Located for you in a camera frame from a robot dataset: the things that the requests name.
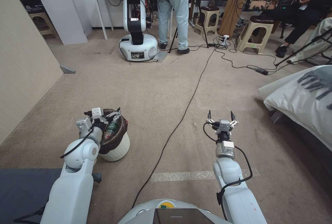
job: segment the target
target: tape on floor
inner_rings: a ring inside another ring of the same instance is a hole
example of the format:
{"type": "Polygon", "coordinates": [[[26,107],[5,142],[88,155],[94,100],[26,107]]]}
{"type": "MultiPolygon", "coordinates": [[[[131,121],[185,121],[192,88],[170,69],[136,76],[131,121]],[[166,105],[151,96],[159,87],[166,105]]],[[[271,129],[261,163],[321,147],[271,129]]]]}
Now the tape on floor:
{"type": "MultiPolygon", "coordinates": [[[[242,175],[244,178],[250,175],[249,169],[242,169],[242,175]]],[[[260,173],[257,169],[252,169],[252,176],[260,177],[260,173]]],[[[151,176],[151,182],[167,182],[167,181],[193,181],[193,180],[214,180],[214,172],[208,171],[188,171],[188,172],[165,172],[165,173],[153,173],[151,176]]]]}

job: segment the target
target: gray mat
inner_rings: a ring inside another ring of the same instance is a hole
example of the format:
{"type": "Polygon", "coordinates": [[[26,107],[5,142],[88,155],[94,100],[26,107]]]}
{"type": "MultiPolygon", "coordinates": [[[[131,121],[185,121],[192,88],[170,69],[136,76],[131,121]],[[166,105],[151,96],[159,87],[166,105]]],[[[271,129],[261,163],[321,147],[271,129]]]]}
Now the gray mat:
{"type": "MultiPolygon", "coordinates": [[[[60,173],[61,169],[0,169],[0,223],[13,223],[43,207],[60,173]]],[[[101,180],[100,174],[93,176],[101,180]]],[[[39,223],[41,216],[26,220],[39,223]]]]}

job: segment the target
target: stool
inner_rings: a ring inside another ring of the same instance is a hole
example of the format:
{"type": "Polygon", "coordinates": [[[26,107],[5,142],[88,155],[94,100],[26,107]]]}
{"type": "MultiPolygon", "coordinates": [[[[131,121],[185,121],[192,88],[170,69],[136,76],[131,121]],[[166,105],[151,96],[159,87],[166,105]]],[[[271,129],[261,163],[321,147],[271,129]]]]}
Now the stool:
{"type": "Polygon", "coordinates": [[[202,32],[203,24],[205,28],[205,32],[208,33],[209,31],[213,31],[214,33],[217,32],[217,27],[218,27],[218,21],[219,21],[219,8],[216,6],[203,6],[201,7],[202,14],[204,14],[205,19],[204,22],[200,22],[201,16],[197,23],[195,24],[194,31],[195,29],[199,29],[202,32]],[[210,18],[212,15],[216,15],[217,18],[215,20],[214,26],[209,26],[210,18]]]}
{"type": "Polygon", "coordinates": [[[34,18],[40,17],[40,18],[42,18],[45,21],[48,29],[46,29],[46,30],[40,30],[38,28],[38,30],[39,30],[39,32],[40,32],[41,35],[53,34],[54,37],[58,36],[57,32],[56,32],[56,30],[55,30],[55,28],[53,26],[53,24],[51,23],[51,21],[49,20],[47,14],[45,12],[29,14],[29,16],[30,16],[31,20],[34,22],[34,24],[36,25],[37,28],[38,28],[38,26],[35,23],[34,18]]]}
{"type": "Polygon", "coordinates": [[[258,54],[262,54],[272,32],[273,24],[274,19],[272,18],[252,16],[238,38],[237,49],[243,52],[246,47],[251,47],[258,49],[258,54]],[[258,35],[256,37],[251,36],[252,32],[257,28],[261,28],[258,35]]]}

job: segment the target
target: light blue jeans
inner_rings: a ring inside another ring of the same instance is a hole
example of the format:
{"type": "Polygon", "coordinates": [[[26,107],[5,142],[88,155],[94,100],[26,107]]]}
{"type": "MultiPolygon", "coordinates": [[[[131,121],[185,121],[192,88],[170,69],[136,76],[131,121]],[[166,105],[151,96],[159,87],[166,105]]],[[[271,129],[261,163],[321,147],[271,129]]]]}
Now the light blue jeans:
{"type": "Polygon", "coordinates": [[[178,48],[186,50],[188,48],[188,0],[160,0],[158,3],[159,14],[159,40],[162,44],[167,44],[168,20],[172,8],[175,10],[178,31],[178,48]]]}

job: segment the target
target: person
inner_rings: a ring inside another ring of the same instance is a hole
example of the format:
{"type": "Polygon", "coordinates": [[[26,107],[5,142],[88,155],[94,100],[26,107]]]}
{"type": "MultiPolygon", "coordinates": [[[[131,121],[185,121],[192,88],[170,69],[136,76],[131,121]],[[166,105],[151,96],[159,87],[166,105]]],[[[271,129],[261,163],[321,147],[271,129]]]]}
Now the person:
{"type": "MultiPolygon", "coordinates": [[[[332,17],[326,18],[322,20],[321,23],[315,28],[315,30],[310,35],[309,39],[305,43],[307,45],[311,42],[311,40],[319,35],[322,35],[326,31],[330,30],[332,28],[332,17]]],[[[314,42],[310,46],[303,49],[301,52],[297,53],[294,57],[290,58],[288,60],[289,63],[295,63],[297,64],[298,61],[302,61],[304,59],[308,59],[311,57],[315,57],[316,55],[328,52],[332,50],[332,45],[322,39],[314,42]]]]}
{"type": "Polygon", "coordinates": [[[172,8],[175,10],[178,29],[177,52],[180,54],[187,54],[190,51],[188,48],[188,0],[158,0],[160,49],[165,50],[168,44],[168,20],[172,8]]]}
{"type": "Polygon", "coordinates": [[[276,49],[277,57],[283,58],[290,44],[294,44],[308,28],[320,21],[322,17],[329,13],[332,0],[294,0],[288,9],[275,9],[268,13],[268,16],[275,20],[285,21],[295,20],[295,28],[285,39],[285,43],[276,49]]]}

